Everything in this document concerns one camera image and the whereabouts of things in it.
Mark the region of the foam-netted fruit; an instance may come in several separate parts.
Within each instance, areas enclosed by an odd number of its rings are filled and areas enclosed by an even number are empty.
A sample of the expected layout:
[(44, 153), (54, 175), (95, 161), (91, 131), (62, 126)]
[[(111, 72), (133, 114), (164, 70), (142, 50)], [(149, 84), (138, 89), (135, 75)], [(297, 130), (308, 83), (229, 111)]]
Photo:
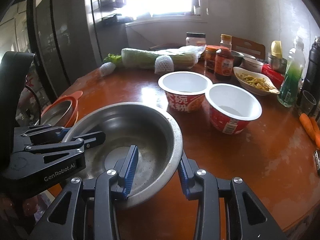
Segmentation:
[(174, 71), (174, 63), (170, 56), (161, 55), (155, 60), (155, 74), (163, 74)]
[(116, 68), (116, 65), (112, 62), (107, 62), (102, 64), (99, 68), (100, 76), (105, 77), (110, 75), (111, 73), (113, 73), (115, 68)]

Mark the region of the red chili sauce jar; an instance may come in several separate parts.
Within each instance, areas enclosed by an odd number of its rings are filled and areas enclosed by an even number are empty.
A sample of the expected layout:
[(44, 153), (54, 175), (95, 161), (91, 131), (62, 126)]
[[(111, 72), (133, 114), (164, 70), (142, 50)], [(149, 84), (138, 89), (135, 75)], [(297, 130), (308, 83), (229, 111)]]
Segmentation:
[(221, 48), (222, 46), (206, 45), (206, 49), (204, 51), (204, 66), (206, 70), (212, 73), (214, 72), (216, 52)]

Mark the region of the small drinking glass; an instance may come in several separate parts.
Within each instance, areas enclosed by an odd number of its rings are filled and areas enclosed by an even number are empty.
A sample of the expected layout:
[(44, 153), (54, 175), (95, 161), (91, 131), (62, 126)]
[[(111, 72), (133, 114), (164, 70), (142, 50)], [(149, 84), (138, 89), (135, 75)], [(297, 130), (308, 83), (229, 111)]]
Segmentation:
[(302, 97), (301, 97), (300, 106), (299, 106), (299, 115), (301, 114), (309, 115), (312, 109), (315, 107), (315, 105), (316, 105), (316, 100), (313, 97), (313, 95), (306, 90), (302, 91)]

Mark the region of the wrapped napa cabbage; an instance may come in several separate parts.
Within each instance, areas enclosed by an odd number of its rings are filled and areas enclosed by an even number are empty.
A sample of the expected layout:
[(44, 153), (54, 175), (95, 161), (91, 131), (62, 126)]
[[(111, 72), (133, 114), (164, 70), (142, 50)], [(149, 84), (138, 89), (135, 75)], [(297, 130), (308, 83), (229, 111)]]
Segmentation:
[(159, 56), (169, 56), (175, 70), (191, 69), (198, 63), (205, 46), (182, 46), (181, 48), (157, 51), (124, 48), (121, 50), (121, 61), (126, 68), (151, 69)]

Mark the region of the black-lid plastic jar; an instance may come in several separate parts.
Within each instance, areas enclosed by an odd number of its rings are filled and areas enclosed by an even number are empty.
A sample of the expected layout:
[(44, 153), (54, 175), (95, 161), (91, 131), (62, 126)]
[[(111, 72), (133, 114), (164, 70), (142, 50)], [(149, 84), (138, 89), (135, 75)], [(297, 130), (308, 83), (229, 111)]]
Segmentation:
[(186, 33), (185, 42), (187, 46), (205, 46), (206, 35), (205, 33)]

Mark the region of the red tissue box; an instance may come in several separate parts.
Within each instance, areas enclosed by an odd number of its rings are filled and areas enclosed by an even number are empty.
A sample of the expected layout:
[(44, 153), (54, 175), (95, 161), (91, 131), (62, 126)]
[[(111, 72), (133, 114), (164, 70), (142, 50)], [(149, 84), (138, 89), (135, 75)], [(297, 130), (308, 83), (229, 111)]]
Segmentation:
[(263, 64), (261, 68), (261, 73), (266, 75), (274, 84), (274, 86), (279, 89), (284, 81), (284, 75), (273, 70), (269, 64)]

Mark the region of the red noodle cup with barcode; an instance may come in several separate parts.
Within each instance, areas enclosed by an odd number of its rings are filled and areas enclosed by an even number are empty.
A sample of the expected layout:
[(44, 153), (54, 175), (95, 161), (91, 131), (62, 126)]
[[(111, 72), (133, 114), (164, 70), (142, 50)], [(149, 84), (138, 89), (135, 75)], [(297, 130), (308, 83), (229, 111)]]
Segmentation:
[(234, 135), (262, 115), (260, 102), (248, 91), (227, 83), (216, 83), (208, 88), (209, 120), (218, 131)]

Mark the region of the small steel bowl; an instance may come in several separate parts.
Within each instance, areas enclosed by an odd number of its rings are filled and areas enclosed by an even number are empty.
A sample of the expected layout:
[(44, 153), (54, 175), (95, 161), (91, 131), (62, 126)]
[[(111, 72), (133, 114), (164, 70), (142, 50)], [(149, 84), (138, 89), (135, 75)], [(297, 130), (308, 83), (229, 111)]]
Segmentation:
[(276, 56), (273, 56), (271, 53), (268, 53), (268, 64), (274, 71), (282, 75), (285, 74), (286, 67), (287, 67), (287, 59), (285, 58), (280, 59)]

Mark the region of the yellow cup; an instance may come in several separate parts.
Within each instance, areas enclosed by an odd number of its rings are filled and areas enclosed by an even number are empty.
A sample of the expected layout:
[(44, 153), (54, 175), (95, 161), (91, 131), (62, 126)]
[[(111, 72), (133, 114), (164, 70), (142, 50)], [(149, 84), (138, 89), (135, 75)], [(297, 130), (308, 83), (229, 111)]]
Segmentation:
[(271, 54), (279, 59), (283, 58), (283, 50), (281, 41), (273, 41), (271, 43)]

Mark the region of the brown sauce bottle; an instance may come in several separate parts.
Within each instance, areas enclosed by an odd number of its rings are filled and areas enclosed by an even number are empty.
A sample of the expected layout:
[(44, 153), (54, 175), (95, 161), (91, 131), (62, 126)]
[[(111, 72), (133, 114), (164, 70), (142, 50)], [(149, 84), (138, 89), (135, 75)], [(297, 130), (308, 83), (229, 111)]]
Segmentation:
[(232, 36), (221, 34), (220, 48), (216, 51), (214, 75), (218, 80), (229, 80), (233, 72)]

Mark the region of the green lettuce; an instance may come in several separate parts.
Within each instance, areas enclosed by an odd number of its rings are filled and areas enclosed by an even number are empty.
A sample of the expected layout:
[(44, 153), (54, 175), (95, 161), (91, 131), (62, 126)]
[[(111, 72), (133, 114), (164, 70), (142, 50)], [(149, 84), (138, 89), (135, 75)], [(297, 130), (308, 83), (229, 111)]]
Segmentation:
[(123, 66), (121, 55), (118, 54), (108, 54), (107, 57), (103, 59), (103, 63), (113, 63), (116, 67)]

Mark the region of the curved wooden chair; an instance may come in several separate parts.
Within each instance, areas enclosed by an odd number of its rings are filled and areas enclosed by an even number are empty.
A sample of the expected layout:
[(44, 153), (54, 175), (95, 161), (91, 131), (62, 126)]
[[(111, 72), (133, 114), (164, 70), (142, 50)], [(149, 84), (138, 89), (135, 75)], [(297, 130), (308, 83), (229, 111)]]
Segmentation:
[(179, 43), (165, 43), (165, 44), (160, 44), (160, 45), (150, 47), (149, 50), (157, 51), (157, 50), (167, 50), (167, 49), (178, 49), (178, 48), (181, 48), (182, 46), (183, 44), (179, 44)]

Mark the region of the deep steel bowl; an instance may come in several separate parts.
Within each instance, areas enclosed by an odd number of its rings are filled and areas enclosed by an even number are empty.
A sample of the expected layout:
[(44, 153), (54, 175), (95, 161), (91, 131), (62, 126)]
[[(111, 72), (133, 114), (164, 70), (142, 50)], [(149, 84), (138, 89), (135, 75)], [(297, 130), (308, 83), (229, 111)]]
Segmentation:
[(97, 178), (138, 147), (138, 164), (131, 192), (116, 202), (129, 209), (152, 198), (174, 175), (183, 152), (181, 129), (176, 120), (159, 107), (139, 102), (116, 103), (97, 109), (77, 122), (63, 142), (83, 134), (102, 131), (105, 141), (85, 150), (86, 167), (78, 172), (83, 180)]

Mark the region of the white dish with food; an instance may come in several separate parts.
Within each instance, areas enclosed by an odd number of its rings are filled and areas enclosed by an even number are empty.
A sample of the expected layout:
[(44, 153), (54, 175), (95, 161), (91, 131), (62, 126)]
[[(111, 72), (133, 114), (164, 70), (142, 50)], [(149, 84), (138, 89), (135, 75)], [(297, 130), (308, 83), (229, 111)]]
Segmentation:
[(260, 96), (277, 95), (279, 90), (264, 74), (251, 72), (244, 68), (234, 67), (233, 72), (240, 85), (247, 91)]

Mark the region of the black thermos flask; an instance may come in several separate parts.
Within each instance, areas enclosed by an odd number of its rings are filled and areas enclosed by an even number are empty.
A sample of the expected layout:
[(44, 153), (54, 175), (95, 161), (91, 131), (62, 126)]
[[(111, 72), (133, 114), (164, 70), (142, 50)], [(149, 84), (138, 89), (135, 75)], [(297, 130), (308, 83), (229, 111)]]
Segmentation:
[(319, 51), (319, 36), (315, 37), (315, 41), (309, 52), (309, 62), (306, 76), (302, 85), (302, 89), (298, 94), (297, 105), (300, 106), (303, 91), (308, 91), (319, 103), (319, 76), (320, 76), (320, 51)]

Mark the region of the foam-netted fruit right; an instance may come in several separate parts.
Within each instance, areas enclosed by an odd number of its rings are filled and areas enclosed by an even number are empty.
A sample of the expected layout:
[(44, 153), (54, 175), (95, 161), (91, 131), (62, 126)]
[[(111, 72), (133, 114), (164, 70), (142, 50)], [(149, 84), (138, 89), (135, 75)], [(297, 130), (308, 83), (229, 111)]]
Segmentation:
[(155, 60), (155, 74), (163, 74), (174, 71), (174, 63), (170, 56), (161, 55)]

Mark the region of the foam-netted fruit left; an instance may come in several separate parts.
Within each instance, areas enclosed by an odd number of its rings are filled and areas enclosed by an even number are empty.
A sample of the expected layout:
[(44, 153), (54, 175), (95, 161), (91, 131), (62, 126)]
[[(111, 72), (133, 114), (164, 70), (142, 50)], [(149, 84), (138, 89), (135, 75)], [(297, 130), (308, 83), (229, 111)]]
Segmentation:
[(100, 76), (105, 77), (110, 75), (111, 73), (113, 73), (115, 68), (116, 68), (116, 65), (112, 62), (107, 62), (102, 64), (99, 68)]

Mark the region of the dark refrigerator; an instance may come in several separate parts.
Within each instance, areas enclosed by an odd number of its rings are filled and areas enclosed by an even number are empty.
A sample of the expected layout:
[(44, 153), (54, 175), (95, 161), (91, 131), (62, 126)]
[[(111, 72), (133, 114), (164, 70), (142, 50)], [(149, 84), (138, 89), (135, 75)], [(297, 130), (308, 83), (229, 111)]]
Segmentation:
[(125, 0), (1, 0), (1, 53), (31, 52), (40, 89), (55, 101), (128, 44)]

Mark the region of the orange carrot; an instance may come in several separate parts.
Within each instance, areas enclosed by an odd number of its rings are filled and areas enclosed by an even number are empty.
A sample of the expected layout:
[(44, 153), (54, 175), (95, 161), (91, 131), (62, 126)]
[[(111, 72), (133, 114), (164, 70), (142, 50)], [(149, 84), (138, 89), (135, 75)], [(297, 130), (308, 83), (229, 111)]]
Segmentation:
[(315, 120), (315, 118), (311, 117), (310, 118), (312, 127), (313, 127), (313, 131), (314, 131), (314, 142), (316, 143), (317, 148), (320, 148), (320, 131), (319, 131), (319, 126)]
[(306, 133), (311, 138), (311, 140), (315, 141), (316, 133), (315, 133), (315, 130), (313, 129), (313, 125), (310, 118), (305, 113), (302, 113), (299, 116), (299, 120), (303, 128), (305, 129)]

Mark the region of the steel plate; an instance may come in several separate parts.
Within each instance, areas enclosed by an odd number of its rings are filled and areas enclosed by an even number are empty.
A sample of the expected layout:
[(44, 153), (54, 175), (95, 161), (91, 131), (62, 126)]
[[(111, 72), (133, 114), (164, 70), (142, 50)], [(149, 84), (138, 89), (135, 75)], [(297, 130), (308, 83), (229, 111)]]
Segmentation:
[(65, 126), (73, 112), (72, 101), (61, 101), (55, 106), (50, 106), (48, 110), (42, 114), (41, 124), (52, 126)]

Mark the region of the white ceramic bowl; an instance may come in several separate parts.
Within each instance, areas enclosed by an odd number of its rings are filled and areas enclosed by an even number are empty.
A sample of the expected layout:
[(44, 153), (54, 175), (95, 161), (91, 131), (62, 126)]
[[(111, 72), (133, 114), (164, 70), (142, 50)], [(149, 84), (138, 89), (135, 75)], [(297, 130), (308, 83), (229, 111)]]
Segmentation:
[(242, 67), (251, 72), (261, 73), (263, 65), (262, 62), (249, 57), (244, 57), (242, 60)]

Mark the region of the green drink bottle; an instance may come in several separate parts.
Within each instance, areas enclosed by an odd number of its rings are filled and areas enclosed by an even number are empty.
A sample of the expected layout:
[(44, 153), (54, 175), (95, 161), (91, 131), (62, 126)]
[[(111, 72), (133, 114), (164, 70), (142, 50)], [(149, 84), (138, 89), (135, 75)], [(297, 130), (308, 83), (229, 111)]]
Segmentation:
[(303, 39), (296, 36), (293, 48), (289, 51), (284, 81), (277, 95), (278, 101), (287, 108), (290, 108), (295, 103), (298, 94), (299, 82), (305, 67), (303, 50)]

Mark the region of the red noodle cup with characters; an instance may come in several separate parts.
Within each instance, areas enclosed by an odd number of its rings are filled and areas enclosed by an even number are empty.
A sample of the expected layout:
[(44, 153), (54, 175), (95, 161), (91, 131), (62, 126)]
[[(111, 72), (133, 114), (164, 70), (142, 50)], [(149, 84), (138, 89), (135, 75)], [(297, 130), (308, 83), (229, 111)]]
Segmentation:
[(169, 107), (175, 111), (191, 113), (198, 111), (204, 101), (204, 94), (212, 81), (195, 72), (172, 72), (158, 80), (164, 90)]

